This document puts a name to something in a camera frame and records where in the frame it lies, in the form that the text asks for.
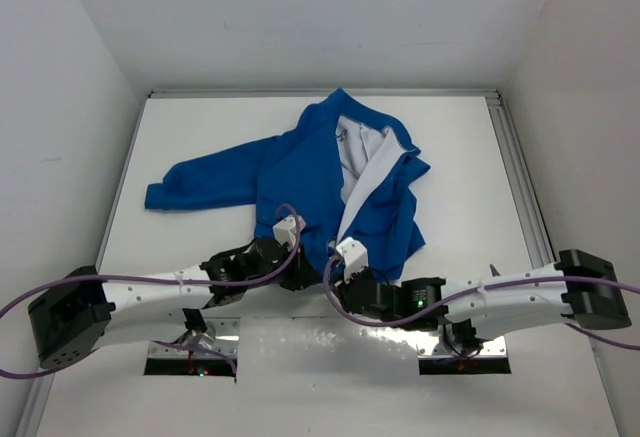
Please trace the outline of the blue zip jacket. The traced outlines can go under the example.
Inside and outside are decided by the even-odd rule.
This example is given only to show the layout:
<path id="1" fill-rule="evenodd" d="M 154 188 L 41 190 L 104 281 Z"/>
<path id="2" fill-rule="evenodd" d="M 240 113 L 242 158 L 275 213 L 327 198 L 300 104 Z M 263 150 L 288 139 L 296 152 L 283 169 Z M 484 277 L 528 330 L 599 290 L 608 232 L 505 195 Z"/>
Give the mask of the blue zip jacket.
<path id="1" fill-rule="evenodd" d="M 278 207 L 306 223 L 301 243 L 320 272 L 335 245 L 361 242 L 390 280 L 425 244 L 410 186 L 430 169 L 404 124 L 344 90 L 309 105 L 281 135 L 173 165 L 147 187 L 152 211 L 198 211 L 252 204 L 255 236 L 271 234 Z"/>

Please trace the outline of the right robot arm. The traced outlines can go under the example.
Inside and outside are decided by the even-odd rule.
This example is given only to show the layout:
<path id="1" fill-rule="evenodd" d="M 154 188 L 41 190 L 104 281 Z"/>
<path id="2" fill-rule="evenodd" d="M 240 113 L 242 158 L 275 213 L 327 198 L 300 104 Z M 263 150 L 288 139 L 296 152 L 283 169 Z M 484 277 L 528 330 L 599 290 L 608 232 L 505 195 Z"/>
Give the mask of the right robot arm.
<path id="1" fill-rule="evenodd" d="M 584 335 L 618 330 L 632 321 L 611 262 L 570 249 L 556 262 L 523 273 L 455 282 L 440 277 L 380 283 L 364 267 L 354 274 L 324 270 L 323 287 L 344 317 L 368 327 L 436 332 L 441 344 L 463 358 L 498 337 L 564 324 Z"/>

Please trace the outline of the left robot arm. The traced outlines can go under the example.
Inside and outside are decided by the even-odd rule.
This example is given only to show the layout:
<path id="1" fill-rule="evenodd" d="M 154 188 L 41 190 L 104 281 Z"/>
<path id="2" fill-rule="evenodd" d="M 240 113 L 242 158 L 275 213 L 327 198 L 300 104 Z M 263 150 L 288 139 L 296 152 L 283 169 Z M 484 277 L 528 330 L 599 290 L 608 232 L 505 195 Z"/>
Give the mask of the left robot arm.
<path id="1" fill-rule="evenodd" d="M 59 371 L 104 346 L 194 346 L 208 331 L 203 310 L 236 303 L 249 289 L 299 291 L 319 280 L 303 249 L 257 237 L 187 269 L 132 281 L 78 268 L 33 300 L 28 315 L 41 368 Z"/>

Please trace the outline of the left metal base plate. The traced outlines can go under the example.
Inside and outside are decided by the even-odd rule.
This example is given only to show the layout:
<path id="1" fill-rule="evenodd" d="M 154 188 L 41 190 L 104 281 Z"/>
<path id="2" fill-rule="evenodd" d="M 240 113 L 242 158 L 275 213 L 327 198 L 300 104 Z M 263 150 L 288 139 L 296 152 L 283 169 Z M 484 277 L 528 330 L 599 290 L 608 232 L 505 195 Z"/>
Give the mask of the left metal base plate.
<path id="1" fill-rule="evenodd" d="M 235 358 L 239 347 L 239 322 L 214 318 L 205 319 L 204 323 L 203 329 L 187 330 L 177 339 L 176 344 L 197 354 Z"/>

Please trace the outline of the metal base plate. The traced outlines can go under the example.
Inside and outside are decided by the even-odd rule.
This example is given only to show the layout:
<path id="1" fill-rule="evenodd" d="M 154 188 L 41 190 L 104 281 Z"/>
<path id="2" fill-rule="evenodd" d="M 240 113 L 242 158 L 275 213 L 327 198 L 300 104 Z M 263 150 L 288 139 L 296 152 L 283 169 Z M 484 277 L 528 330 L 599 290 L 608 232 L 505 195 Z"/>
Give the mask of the metal base plate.
<path id="1" fill-rule="evenodd" d="M 235 358 L 239 347 L 239 322 L 214 318 L 205 319 L 204 323 L 203 329 L 187 330 L 177 339 L 176 344 L 197 354 Z"/>
<path id="2" fill-rule="evenodd" d="M 440 331 L 419 333 L 416 337 L 415 347 L 420 358 L 445 359 L 445 358 L 506 358 L 507 346 L 504 337 L 481 342 L 479 348 L 463 350 L 461 347 L 453 348 L 453 339 L 445 341 Z"/>

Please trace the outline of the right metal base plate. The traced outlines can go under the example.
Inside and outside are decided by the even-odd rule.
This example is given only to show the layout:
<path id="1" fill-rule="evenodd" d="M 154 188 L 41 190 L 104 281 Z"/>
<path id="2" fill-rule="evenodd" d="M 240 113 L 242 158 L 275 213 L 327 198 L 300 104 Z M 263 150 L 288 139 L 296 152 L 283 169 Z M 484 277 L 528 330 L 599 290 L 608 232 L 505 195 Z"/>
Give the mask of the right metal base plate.
<path id="1" fill-rule="evenodd" d="M 445 358 L 506 358 L 507 346 L 504 337 L 481 342 L 479 348 L 463 350 L 461 347 L 453 348 L 453 339 L 445 341 L 440 331 L 419 333 L 416 337 L 415 347 L 420 358 L 445 359 Z"/>

